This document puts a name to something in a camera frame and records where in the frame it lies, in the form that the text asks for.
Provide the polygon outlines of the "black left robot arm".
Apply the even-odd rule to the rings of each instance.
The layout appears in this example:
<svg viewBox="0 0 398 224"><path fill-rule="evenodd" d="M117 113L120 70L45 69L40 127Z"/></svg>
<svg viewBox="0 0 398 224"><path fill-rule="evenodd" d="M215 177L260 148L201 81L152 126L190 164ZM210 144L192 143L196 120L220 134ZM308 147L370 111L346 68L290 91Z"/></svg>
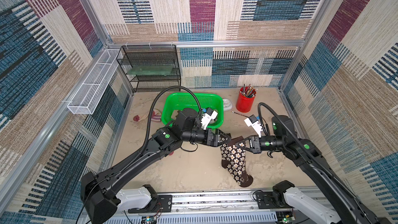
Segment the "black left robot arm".
<svg viewBox="0 0 398 224"><path fill-rule="evenodd" d="M81 178L81 200L91 223L103 224L118 210L122 199L117 193L151 164L179 149L183 142L220 147L231 136L220 129L202 129L198 112L191 108L178 111L176 120L158 129L142 147L98 174L88 172Z"/></svg>

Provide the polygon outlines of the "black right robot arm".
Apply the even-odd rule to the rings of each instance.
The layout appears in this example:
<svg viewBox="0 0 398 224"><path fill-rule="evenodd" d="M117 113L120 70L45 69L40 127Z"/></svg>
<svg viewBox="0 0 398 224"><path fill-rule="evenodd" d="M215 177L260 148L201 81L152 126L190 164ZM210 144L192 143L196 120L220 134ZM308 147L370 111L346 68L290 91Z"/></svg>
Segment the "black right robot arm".
<svg viewBox="0 0 398 224"><path fill-rule="evenodd" d="M256 134L249 136L249 148L256 154L281 152L300 168L319 188L332 208L324 207L316 201L305 198L294 186L280 183L280 192L275 193L276 202L284 203L301 211L318 224L388 224L385 217L378 217L367 208L334 173L321 151L308 139L300 139L288 116L272 118L273 134L267 125L262 125L259 117L250 116L245 124Z"/></svg>

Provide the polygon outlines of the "dark floral pattern sock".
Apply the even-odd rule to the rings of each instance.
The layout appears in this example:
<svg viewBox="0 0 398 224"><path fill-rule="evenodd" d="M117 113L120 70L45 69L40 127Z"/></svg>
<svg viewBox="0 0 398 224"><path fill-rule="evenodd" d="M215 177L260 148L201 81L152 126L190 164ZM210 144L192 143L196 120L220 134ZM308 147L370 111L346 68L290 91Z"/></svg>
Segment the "dark floral pattern sock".
<svg viewBox="0 0 398 224"><path fill-rule="evenodd" d="M254 179L246 171L246 151L235 146L235 139L221 146L221 165L226 169L236 183L243 188L249 187Z"/></svg>

